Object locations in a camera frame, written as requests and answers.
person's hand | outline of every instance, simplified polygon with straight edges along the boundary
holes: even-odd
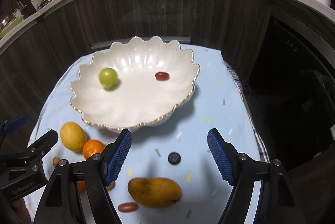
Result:
[[[13,208],[14,213],[17,215],[17,217],[21,220],[23,224],[31,224],[31,218],[23,198],[14,201],[11,204],[11,206]]]

metal screw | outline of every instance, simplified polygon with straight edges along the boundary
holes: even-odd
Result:
[[[100,158],[101,158],[101,154],[100,153],[95,153],[95,154],[92,155],[92,159],[95,160],[95,161],[99,160]]]
[[[278,159],[274,159],[273,163],[274,163],[274,165],[277,165],[277,166],[281,165],[281,162]]]
[[[245,154],[245,153],[239,153],[238,154],[238,157],[241,159],[241,160],[246,160],[248,158],[248,155]]]
[[[60,160],[59,162],[58,162],[58,164],[60,165],[60,166],[63,166],[63,165],[66,165],[66,160],[65,159],[63,159],[63,160]]]

fruit bowl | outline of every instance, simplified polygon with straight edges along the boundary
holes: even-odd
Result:
[[[114,89],[105,89],[99,73],[110,67],[118,74]],[[164,43],[158,36],[149,41],[134,37],[127,44],[114,42],[107,52],[96,52],[90,64],[79,67],[79,79],[70,84],[70,105],[92,126],[119,133],[166,121],[193,95],[200,71],[193,51],[182,50],[178,41]],[[155,75],[167,72],[159,81]]]

blue gripper pad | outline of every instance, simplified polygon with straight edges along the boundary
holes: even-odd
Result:
[[[110,185],[118,178],[120,170],[130,150],[131,140],[131,132],[129,130],[123,130],[114,142],[113,146],[116,145],[117,147],[113,148],[115,152],[107,165],[107,175],[105,178],[107,185]]]
[[[4,126],[4,131],[6,134],[12,134],[18,129],[22,128],[28,123],[28,116],[25,114],[15,118],[14,120],[7,122]]]
[[[234,185],[234,175],[232,170],[232,163],[224,151],[222,144],[225,141],[221,137],[217,129],[211,129],[207,134],[207,144],[214,157],[215,163],[224,180],[228,181],[230,185]]]

table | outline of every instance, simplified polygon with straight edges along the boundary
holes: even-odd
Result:
[[[133,201],[127,191],[131,178],[168,177],[180,185],[183,196],[179,203],[169,208],[149,209],[140,206],[136,212],[119,212],[124,224],[217,224],[232,187],[222,180],[208,150],[207,132],[211,128],[217,128],[225,141],[232,143],[238,152],[247,153],[254,160],[260,160],[259,145],[243,102],[241,88],[237,80],[234,80],[236,76],[232,76],[231,69],[223,61],[220,51],[193,45],[181,47],[191,48],[194,52],[194,63],[200,65],[195,93],[163,125],[143,127],[133,133],[132,147],[116,180],[116,186],[109,193],[117,208],[121,203]],[[59,132],[61,126],[68,121],[78,123],[90,139],[99,139],[105,144],[116,139],[115,133],[85,124],[80,113],[69,104],[73,96],[70,82],[78,78],[79,66],[90,63],[92,55],[78,59],[58,81],[45,102],[30,143],[49,129]],[[167,161],[167,156],[172,151],[178,152],[182,157],[177,166],[172,166]],[[53,171],[54,157],[66,158],[70,163],[84,160],[81,154],[67,150],[59,140],[43,158],[47,178]],[[260,185],[260,182],[255,182],[245,221],[247,224],[253,223]],[[43,190],[44,187],[25,198],[32,218]],[[87,223],[93,224],[86,191],[82,194],[82,203]]]

